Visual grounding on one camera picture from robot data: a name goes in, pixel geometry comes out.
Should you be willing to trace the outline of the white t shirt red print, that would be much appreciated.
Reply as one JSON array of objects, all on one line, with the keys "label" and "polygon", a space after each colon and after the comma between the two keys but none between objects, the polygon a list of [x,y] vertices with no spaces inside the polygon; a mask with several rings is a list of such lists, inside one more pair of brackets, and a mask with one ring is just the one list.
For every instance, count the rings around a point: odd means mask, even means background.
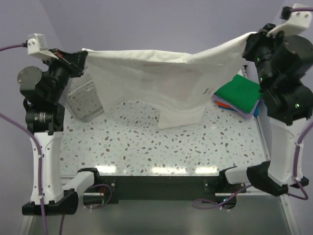
[{"label": "white t shirt red print", "polygon": [[159,111],[158,127],[196,124],[211,96],[243,66],[249,34],[195,53],[162,50],[87,50],[87,72],[105,112],[124,102]]}]

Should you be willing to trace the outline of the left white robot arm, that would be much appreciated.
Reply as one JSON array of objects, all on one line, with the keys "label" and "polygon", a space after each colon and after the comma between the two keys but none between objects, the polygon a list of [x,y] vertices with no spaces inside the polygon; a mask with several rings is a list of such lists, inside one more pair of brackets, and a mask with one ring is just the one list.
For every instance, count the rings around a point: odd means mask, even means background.
[{"label": "left white robot arm", "polygon": [[72,78],[84,74],[87,51],[67,53],[52,49],[52,58],[42,71],[35,66],[24,68],[17,80],[24,96],[26,129],[30,133],[34,160],[34,181],[30,201],[23,205],[23,215],[73,215],[79,197],[86,189],[101,188],[96,168],[80,169],[65,186],[60,177],[60,149],[64,131],[65,108],[61,96]]}]

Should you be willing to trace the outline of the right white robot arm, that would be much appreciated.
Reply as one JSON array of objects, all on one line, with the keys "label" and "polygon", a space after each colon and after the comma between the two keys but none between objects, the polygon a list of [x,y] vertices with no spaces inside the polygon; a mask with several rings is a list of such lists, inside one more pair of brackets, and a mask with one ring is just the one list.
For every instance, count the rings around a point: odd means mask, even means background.
[{"label": "right white robot arm", "polygon": [[230,192],[235,185],[251,186],[273,196],[303,190],[309,179],[302,173],[302,148],[312,128],[313,93],[301,78],[313,65],[313,45],[299,35],[266,24],[250,35],[242,57],[255,64],[262,98],[271,126],[271,157],[246,168],[237,166],[219,172],[215,191]]}]

